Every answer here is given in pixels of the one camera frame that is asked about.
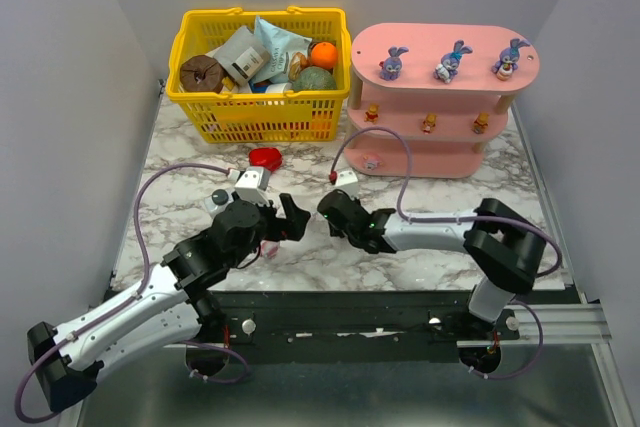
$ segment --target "wooden shelf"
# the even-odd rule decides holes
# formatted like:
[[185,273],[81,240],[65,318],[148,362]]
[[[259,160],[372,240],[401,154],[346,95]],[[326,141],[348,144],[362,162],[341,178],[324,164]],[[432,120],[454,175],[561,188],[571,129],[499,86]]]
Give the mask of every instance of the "wooden shelf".
[[[364,116],[369,104],[380,106],[376,126],[396,131],[407,140],[435,142],[487,142],[497,137],[507,126],[508,113],[494,114],[498,101],[496,95],[460,94],[396,94],[365,85],[359,110],[349,109],[349,119],[358,129],[374,124],[365,122]],[[484,134],[476,134],[471,129],[480,112],[490,113],[489,127]],[[422,132],[422,121],[429,113],[436,114],[436,128],[431,134]],[[385,132],[371,132],[368,135],[390,138]]]
[[[484,154],[460,142],[409,142],[413,154],[412,177],[459,179],[469,177],[482,164]],[[367,175],[404,176],[407,155],[397,139],[381,139],[363,134],[344,150],[351,167]],[[362,156],[375,153],[384,165],[375,170],[363,167]]]
[[[353,41],[352,67],[365,83],[395,92],[513,95],[528,87],[540,70],[536,50],[524,47],[512,78],[501,81],[491,72],[500,52],[515,37],[522,38],[512,30],[491,25],[376,24],[360,32]],[[458,39],[471,46],[473,53],[462,57],[458,75],[445,84],[433,78],[433,70]],[[389,56],[387,51],[392,45],[406,46],[409,52],[400,57],[403,67],[398,79],[387,81],[380,78],[379,64]]]

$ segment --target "orange fruit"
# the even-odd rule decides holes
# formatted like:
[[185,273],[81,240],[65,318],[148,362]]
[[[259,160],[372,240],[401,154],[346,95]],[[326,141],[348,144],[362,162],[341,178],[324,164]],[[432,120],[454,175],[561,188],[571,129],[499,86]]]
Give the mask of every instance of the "orange fruit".
[[311,49],[311,65],[331,70],[338,63],[338,49],[329,42],[320,42]]

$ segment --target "green melon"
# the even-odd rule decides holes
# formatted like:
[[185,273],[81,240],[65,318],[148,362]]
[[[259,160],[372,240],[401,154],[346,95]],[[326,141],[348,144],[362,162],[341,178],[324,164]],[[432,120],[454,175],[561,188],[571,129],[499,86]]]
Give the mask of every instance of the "green melon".
[[293,81],[293,91],[301,90],[336,90],[338,86],[329,71],[320,67],[311,66],[300,72]]

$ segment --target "purple bunny figurine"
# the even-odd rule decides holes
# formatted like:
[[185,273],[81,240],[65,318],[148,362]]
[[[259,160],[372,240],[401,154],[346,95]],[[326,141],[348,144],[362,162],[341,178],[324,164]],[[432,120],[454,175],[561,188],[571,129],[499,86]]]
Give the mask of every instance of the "purple bunny figurine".
[[384,62],[380,62],[380,77],[384,80],[396,80],[400,70],[402,70],[402,61],[400,55],[409,52],[406,47],[389,47],[389,57]]
[[518,69],[518,60],[520,60],[520,47],[531,47],[531,44],[525,39],[511,39],[511,46],[500,52],[500,60],[496,62],[491,71],[499,76],[511,76],[511,72]]
[[440,63],[436,65],[436,69],[433,71],[433,77],[448,84],[458,75],[458,66],[460,65],[462,55],[471,54],[472,52],[473,49],[471,47],[464,45],[464,40],[458,40],[453,44],[453,52],[444,55],[442,59],[440,59]]

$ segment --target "orange figurine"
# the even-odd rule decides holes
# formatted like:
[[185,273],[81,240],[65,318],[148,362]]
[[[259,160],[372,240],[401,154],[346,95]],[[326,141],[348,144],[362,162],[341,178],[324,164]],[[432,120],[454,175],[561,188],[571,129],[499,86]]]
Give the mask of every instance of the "orange figurine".
[[364,121],[378,123],[378,104],[369,104],[369,110],[364,113]]
[[338,63],[338,49],[330,42],[320,42],[311,49],[310,60],[311,65],[331,70]]
[[473,122],[473,131],[476,134],[484,134],[489,127],[489,114],[483,112],[478,115],[478,118]]
[[436,114],[429,114],[422,122],[422,132],[430,134],[436,128]]

